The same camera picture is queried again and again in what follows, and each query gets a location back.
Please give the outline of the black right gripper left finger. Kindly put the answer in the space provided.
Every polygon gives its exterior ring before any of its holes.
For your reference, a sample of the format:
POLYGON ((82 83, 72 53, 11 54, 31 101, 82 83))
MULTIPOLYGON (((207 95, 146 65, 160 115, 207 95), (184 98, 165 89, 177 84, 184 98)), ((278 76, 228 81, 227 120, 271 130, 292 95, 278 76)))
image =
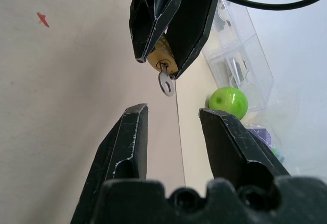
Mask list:
POLYGON ((148 105, 127 108, 100 143, 70 224, 91 224, 101 187, 113 179, 146 179, 148 105))

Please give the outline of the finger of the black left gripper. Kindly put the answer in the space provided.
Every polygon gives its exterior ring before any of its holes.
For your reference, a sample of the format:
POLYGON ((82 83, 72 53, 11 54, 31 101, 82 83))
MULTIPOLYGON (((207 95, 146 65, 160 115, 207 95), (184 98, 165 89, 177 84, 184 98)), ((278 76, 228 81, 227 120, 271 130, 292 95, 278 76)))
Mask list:
POLYGON ((217 3, 218 0, 181 0, 166 33, 178 68, 173 79, 178 79, 199 56, 209 38, 217 3))
POLYGON ((145 63, 172 21, 182 0, 132 0, 129 29, 134 56, 145 63))

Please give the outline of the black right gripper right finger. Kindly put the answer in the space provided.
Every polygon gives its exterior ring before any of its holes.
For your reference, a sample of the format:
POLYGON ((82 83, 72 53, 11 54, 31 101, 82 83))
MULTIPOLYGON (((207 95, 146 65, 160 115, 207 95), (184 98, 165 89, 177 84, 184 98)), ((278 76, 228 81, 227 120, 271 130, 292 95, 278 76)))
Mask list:
POLYGON ((227 112, 199 110, 214 178, 234 186, 271 186, 274 178, 289 175, 271 149, 227 112))

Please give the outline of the brass padlock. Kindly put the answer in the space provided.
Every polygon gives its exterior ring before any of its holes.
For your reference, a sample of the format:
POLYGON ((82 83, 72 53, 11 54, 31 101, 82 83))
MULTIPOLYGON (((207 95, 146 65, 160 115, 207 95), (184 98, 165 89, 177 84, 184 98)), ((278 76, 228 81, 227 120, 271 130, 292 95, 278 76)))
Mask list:
POLYGON ((148 55, 147 61, 157 71, 161 71, 160 64, 164 64, 167 67, 169 76, 173 76, 178 72, 175 58, 165 34, 160 37, 153 51, 148 55))

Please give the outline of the silver padlock key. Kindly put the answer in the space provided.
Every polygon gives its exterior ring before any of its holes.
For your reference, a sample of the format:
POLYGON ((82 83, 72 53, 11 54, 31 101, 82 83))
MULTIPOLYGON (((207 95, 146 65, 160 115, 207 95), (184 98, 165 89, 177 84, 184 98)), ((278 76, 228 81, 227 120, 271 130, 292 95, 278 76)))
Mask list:
POLYGON ((160 62, 159 67, 160 67, 160 72, 158 75, 158 81, 159 81, 160 88, 166 96, 172 97, 174 95, 174 87, 171 77, 169 76, 168 73, 168 66, 167 64, 160 62))

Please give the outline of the purple block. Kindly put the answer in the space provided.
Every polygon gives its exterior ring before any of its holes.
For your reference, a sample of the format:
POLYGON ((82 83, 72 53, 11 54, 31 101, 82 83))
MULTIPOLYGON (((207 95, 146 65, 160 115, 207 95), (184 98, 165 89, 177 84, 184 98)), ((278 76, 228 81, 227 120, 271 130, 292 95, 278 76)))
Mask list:
POLYGON ((271 135, 266 128, 251 128, 248 131, 269 148, 272 148, 271 135))

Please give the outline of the green toy apple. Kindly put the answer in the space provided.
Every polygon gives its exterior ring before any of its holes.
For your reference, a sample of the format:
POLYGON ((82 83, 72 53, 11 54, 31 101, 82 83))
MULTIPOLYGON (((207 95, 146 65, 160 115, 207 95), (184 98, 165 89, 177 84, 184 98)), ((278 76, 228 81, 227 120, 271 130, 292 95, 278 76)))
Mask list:
POLYGON ((225 111, 241 120, 247 113, 248 100, 245 94, 233 87, 217 89, 209 99, 209 108, 225 111))

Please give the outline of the teal green small object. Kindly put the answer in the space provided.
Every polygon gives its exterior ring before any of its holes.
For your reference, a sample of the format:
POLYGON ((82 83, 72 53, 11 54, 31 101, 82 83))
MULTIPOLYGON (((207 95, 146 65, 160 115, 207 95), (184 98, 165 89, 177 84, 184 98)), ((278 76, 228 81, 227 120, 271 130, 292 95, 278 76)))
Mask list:
POLYGON ((284 162, 285 157, 283 156, 283 154, 280 152, 279 149, 277 149, 276 147, 272 147, 271 151, 273 152, 273 154, 276 156, 276 158, 279 160, 280 163, 284 162))

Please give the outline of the clear plastic compartment box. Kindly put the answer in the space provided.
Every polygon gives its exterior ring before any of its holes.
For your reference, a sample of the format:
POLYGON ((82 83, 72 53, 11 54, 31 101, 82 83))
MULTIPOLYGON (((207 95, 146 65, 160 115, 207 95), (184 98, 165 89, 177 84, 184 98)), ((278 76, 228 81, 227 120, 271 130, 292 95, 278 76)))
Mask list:
POLYGON ((249 112, 266 108, 273 75, 246 7, 218 0, 202 52, 217 87, 241 90, 249 112))

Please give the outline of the red cross mark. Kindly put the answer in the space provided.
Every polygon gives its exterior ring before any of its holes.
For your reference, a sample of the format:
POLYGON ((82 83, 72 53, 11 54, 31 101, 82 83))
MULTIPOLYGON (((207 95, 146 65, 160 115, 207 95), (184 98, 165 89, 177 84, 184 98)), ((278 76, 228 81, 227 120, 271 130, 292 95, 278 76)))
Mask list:
POLYGON ((39 22, 43 23, 47 28, 50 27, 50 25, 48 24, 47 20, 46 20, 46 16, 40 12, 37 12, 37 16, 39 17, 39 22))

